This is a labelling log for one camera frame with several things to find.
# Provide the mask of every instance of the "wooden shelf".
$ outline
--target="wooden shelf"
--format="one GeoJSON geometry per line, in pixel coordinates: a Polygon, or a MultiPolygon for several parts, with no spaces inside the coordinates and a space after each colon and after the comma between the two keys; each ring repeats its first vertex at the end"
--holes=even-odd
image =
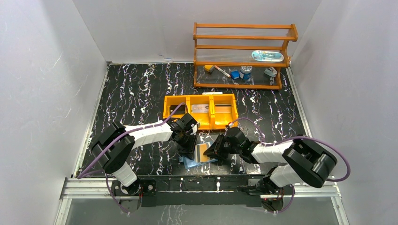
{"type": "Polygon", "coordinates": [[[194,65],[195,65],[195,87],[209,88],[245,88],[245,89],[281,89],[280,68],[290,65],[287,55],[289,41],[296,42],[298,34],[296,26],[291,25],[249,25],[249,24],[203,24],[195,23],[193,29],[195,41],[194,65]],[[240,45],[198,45],[200,39],[239,40],[240,45]],[[282,41],[281,46],[264,46],[264,41],[282,41]],[[252,58],[254,50],[269,50],[280,52],[284,60],[281,62],[261,62],[252,58]],[[263,72],[252,72],[253,79],[248,82],[244,80],[225,80],[226,77],[213,71],[212,75],[206,75],[203,71],[204,65],[217,65],[219,67],[240,69],[240,66],[253,66],[262,68],[274,67],[278,75],[272,80],[264,76],[263,72]]]}

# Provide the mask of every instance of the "white metal frame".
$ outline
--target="white metal frame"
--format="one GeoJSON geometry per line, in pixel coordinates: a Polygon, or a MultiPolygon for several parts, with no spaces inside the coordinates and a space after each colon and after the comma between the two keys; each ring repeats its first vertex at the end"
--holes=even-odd
{"type": "MultiPolygon", "coordinates": [[[[305,132],[308,136],[312,137],[312,134],[311,134],[311,131],[309,129],[308,122],[306,119],[306,115],[304,114],[303,106],[301,104],[299,95],[297,93],[296,84],[293,79],[293,73],[291,71],[291,68],[289,67],[286,71],[287,71],[288,79],[291,84],[293,95],[296,99],[298,111],[300,113],[305,132]]],[[[98,97],[97,105],[94,110],[92,120],[90,121],[90,126],[87,129],[86,141],[85,141],[83,149],[81,149],[81,152],[79,154],[79,158],[78,158],[73,176],[76,175],[77,171],[82,166],[85,150],[89,143],[91,128],[95,121],[96,111],[99,106],[99,100],[102,95],[102,90],[104,88],[106,78],[107,78],[107,74],[104,78],[104,82],[101,87],[101,92],[98,97]]],[[[113,181],[113,178],[110,178],[108,180],[109,185],[111,185],[112,181],[113,181]]],[[[348,225],[349,224],[347,216],[345,214],[345,210],[344,210],[342,201],[341,201],[341,194],[340,194],[340,190],[338,188],[337,183],[326,182],[322,188],[313,188],[305,183],[304,184],[301,183],[301,184],[295,184],[295,190],[296,190],[296,194],[294,195],[294,197],[330,197],[332,200],[332,203],[333,203],[333,208],[335,210],[335,214],[336,214],[338,223],[340,225],[348,225]]],[[[261,197],[262,198],[270,198],[270,197],[276,197],[276,195],[261,195],[261,197]]],[[[111,198],[111,196],[109,195],[107,186],[106,186],[105,178],[84,178],[84,179],[80,179],[80,180],[77,180],[76,178],[66,179],[64,187],[62,189],[58,214],[57,214],[54,224],[55,225],[64,225],[68,218],[68,213],[69,213],[69,209],[70,209],[72,200],[73,199],[82,199],[82,198],[84,198],[84,199],[109,199],[109,198],[111,198]]],[[[125,196],[125,197],[121,197],[121,199],[136,200],[136,199],[138,199],[138,197],[137,196],[125,196]]]]}

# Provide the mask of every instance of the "black marble table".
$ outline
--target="black marble table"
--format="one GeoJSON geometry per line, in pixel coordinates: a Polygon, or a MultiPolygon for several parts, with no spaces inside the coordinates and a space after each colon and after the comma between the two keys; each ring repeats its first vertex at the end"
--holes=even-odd
{"type": "MultiPolygon", "coordinates": [[[[161,120],[165,95],[200,95],[214,91],[234,93],[239,116],[255,121],[267,142],[304,134],[285,69],[281,70],[281,76],[283,86],[279,91],[195,89],[192,63],[110,65],[90,140],[100,135],[112,121],[139,125],[161,120]]],[[[259,133],[250,122],[244,120],[239,123],[249,139],[259,139],[259,133]]],[[[218,134],[200,131],[199,135],[198,141],[206,142],[215,140],[218,134]]],[[[227,160],[186,170],[179,163],[176,150],[173,142],[157,142],[133,149],[127,162],[137,175],[265,174],[275,166],[273,163],[248,164],[239,156],[230,155],[227,160]]],[[[82,167],[85,168],[93,159],[86,150],[82,167]]],[[[96,164],[91,171],[98,169],[100,165],[96,164]]]]}

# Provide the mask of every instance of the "yellow object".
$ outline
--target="yellow object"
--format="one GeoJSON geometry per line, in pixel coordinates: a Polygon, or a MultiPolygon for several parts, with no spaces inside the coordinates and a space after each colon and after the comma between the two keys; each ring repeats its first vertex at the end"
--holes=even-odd
{"type": "MultiPolygon", "coordinates": [[[[225,129],[238,118],[234,94],[165,96],[163,118],[167,118],[181,102],[187,105],[188,113],[200,123],[199,130],[225,129]]],[[[181,108],[173,115],[174,118],[185,114],[185,108],[181,108]]]]}
{"type": "Polygon", "coordinates": [[[211,73],[214,70],[214,66],[213,65],[205,65],[204,66],[205,71],[211,73]]]}

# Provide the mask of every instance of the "gray wall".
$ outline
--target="gray wall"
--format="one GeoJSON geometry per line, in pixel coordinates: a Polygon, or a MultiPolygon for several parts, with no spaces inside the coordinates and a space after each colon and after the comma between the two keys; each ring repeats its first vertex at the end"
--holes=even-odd
{"type": "MultiPolygon", "coordinates": [[[[398,219],[397,8],[395,0],[323,0],[292,59],[314,137],[351,162],[339,186],[354,225],[398,219]]],[[[344,172],[339,163],[336,175],[344,172]]]]}
{"type": "Polygon", "coordinates": [[[106,63],[72,0],[1,1],[0,61],[0,224],[52,224],[106,63]]]}
{"type": "MultiPolygon", "coordinates": [[[[193,24],[296,24],[306,30],[321,0],[73,0],[112,62],[193,61],[193,24]]],[[[289,44],[293,54],[296,43],[289,44]]]]}

